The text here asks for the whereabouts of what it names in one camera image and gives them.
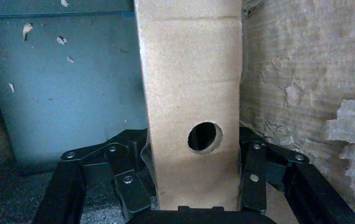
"screw head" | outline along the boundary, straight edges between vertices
hole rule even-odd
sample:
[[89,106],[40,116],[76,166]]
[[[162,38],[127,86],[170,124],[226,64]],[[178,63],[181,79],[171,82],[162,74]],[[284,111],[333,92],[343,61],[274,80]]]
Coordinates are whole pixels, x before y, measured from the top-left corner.
[[133,181],[134,179],[132,178],[132,176],[126,176],[124,177],[124,183],[129,184]]
[[66,154],[66,158],[70,159],[73,158],[76,154],[74,152],[69,152]]
[[296,160],[304,160],[304,156],[302,156],[302,155],[300,155],[300,154],[297,154],[296,156],[295,156],[295,158],[296,158]]
[[110,151],[110,152],[114,152],[115,150],[117,150],[117,147],[116,147],[116,146],[111,146],[111,147],[109,148],[109,151]]
[[253,182],[259,181],[259,177],[258,177],[257,175],[255,175],[255,174],[251,174],[251,175],[250,175],[250,179],[251,179]]

